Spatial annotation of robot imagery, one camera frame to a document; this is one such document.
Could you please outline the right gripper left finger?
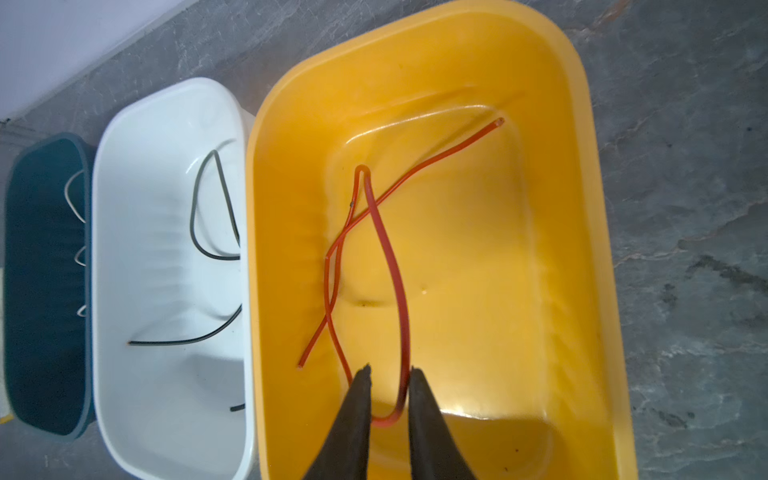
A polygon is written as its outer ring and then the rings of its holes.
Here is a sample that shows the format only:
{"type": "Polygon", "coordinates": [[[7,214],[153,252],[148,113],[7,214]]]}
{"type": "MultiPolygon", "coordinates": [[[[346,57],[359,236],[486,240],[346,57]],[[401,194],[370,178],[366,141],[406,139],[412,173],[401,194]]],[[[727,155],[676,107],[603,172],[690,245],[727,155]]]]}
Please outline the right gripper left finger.
{"type": "Polygon", "coordinates": [[[372,420],[371,367],[354,376],[334,423],[304,479],[366,479],[372,420]]]}

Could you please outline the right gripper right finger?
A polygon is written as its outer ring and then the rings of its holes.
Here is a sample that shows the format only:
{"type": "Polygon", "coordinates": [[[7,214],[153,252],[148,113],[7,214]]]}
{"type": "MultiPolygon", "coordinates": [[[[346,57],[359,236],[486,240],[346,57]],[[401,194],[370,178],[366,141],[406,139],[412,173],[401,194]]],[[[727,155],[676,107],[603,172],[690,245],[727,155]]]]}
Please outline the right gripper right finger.
{"type": "Polygon", "coordinates": [[[411,478],[475,479],[443,418],[424,372],[409,379],[408,435],[411,478]]]}

